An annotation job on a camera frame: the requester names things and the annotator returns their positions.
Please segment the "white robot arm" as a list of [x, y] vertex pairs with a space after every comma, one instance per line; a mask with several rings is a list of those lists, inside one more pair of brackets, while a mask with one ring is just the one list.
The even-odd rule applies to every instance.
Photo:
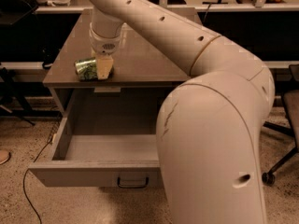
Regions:
[[259, 138], [274, 80], [223, 35], [146, 0], [90, 0], [91, 40], [124, 23], [190, 76], [164, 100], [158, 158], [174, 224], [267, 224]]

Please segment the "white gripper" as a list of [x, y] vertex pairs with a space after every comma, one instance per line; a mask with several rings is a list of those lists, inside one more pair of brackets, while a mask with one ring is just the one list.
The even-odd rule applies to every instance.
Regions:
[[[93, 50], [99, 54], [112, 54], [120, 44], [121, 24], [90, 23], [90, 43]], [[113, 58], [110, 55], [96, 57], [96, 71], [99, 80], [107, 79], [113, 69]]]

